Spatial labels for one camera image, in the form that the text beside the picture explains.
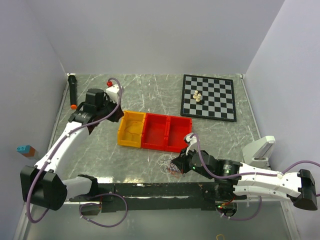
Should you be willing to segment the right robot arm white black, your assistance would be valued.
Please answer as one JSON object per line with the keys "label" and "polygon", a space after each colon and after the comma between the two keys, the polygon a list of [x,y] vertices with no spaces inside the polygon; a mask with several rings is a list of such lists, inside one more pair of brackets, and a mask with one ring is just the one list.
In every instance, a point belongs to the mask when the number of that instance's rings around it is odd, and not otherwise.
{"label": "right robot arm white black", "polygon": [[302,210],[318,209],[315,179],[306,169],[282,173],[238,161],[215,159],[204,150],[186,149],[172,163],[183,174],[194,171],[213,180],[217,185],[214,193],[219,200],[261,196],[290,201]]}

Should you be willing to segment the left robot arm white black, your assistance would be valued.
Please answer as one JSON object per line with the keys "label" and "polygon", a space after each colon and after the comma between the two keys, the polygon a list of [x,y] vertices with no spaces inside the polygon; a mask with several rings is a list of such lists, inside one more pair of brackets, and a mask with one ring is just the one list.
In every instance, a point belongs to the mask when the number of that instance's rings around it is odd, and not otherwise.
{"label": "left robot arm white black", "polygon": [[57,211],[68,199],[82,196],[93,201],[98,197],[97,178],[80,174],[61,180],[61,175],[75,150],[101,120],[118,122],[124,116],[121,109],[123,92],[123,87],[118,84],[106,90],[90,88],[86,92],[85,101],[71,114],[51,149],[34,166],[25,166],[21,170],[22,197],[27,204]]}

